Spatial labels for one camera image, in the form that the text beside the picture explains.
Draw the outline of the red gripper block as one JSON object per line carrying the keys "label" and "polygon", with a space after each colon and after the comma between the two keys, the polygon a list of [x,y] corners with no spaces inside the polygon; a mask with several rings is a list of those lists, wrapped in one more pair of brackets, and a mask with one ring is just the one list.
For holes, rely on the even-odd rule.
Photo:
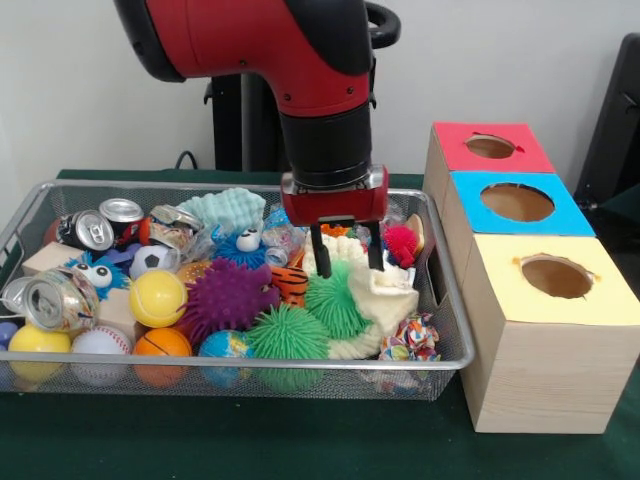
{"label": "red gripper block", "polygon": [[291,172],[282,175],[281,202],[289,221],[310,227],[310,237],[317,274],[331,276],[329,252],[323,244],[323,223],[351,222],[365,224],[370,232],[368,264],[370,269],[384,270],[384,248],[380,223],[388,204],[389,174],[383,165],[373,165],[356,183],[333,190],[318,190],[294,180]]}

